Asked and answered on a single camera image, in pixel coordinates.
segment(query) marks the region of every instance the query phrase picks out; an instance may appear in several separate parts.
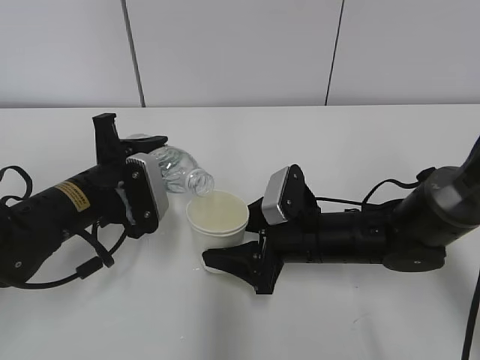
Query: white cup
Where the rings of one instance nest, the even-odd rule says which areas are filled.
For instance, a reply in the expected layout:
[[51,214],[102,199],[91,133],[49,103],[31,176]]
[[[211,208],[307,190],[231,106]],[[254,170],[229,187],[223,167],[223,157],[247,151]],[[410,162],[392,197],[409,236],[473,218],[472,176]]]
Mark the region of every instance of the white cup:
[[223,274],[224,271],[206,266],[202,253],[242,243],[248,223],[247,204],[231,193],[214,190],[210,195],[197,196],[188,203],[187,219],[203,267],[209,272]]

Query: white table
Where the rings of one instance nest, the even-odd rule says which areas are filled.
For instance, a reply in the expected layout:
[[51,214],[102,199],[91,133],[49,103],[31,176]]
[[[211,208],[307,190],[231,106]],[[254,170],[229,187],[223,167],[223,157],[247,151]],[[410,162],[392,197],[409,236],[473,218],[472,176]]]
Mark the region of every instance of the white table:
[[[0,166],[23,166],[36,192],[93,166],[91,117],[103,112],[117,113],[121,137],[168,135],[218,188],[246,202],[294,163],[317,196],[360,200],[387,177],[411,182],[426,167],[461,164],[480,134],[480,106],[467,105],[3,109]],[[22,193],[24,185],[9,175],[0,189]],[[387,185],[375,200],[407,194]],[[58,289],[0,289],[0,359],[460,358],[480,230],[450,246],[438,271],[292,264],[274,295],[254,295],[241,280],[200,269],[184,216],[188,197],[169,198],[159,230],[127,240],[111,269]],[[109,226],[100,238],[110,246],[120,231]],[[91,255],[73,238],[32,281],[69,275]]]

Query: label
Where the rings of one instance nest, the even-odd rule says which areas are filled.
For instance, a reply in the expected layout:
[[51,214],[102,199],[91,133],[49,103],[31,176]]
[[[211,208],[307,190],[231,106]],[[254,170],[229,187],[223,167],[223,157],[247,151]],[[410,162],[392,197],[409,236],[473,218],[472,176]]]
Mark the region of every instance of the label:
[[82,212],[90,207],[87,196],[73,182],[63,181],[55,187],[68,196],[68,199],[75,205],[78,212]]

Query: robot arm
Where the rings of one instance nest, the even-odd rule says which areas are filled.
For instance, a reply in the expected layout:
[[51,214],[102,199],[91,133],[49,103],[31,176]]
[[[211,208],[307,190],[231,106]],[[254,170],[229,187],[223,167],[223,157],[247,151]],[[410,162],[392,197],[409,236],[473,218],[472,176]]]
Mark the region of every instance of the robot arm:
[[[361,210],[322,213],[297,165],[276,172],[265,196],[249,205],[247,231],[259,241],[203,253],[209,267],[272,294],[284,263],[383,264],[399,272],[441,268],[445,246],[480,224],[480,138],[460,167],[426,169],[413,184],[386,180]],[[405,199],[369,204],[384,182],[415,190]]]
[[[32,180],[18,166],[27,184],[25,196],[0,199],[0,287],[45,289],[86,278],[110,267],[113,253],[125,237],[138,239],[153,233],[168,208],[167,194],[155,159],[149,153],[164,146],[165,136],[120,140],[116,114],[93,118],[97,165],[34,196]],[[8,206],[8,200],[22,200]],[[122,224],[124,234],[107,250],[97,240],[98,226]],[[92,232],[85,228],[92,226]],[[97,256],[76,268],[76,273],[51,283],[27,283],[42,263],[72,236],[82,236]]]

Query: plastic water bottle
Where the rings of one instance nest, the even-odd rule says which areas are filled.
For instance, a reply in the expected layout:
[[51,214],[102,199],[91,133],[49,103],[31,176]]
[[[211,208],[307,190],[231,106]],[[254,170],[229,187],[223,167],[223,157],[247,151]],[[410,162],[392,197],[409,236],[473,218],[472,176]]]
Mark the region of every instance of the plastic water bottle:
[[164,146],[152,151],[150,155],[158,161],[166,191],[174,194],[191,192],[199,197],[213,191],[213,176],[199,167],[185,150]]

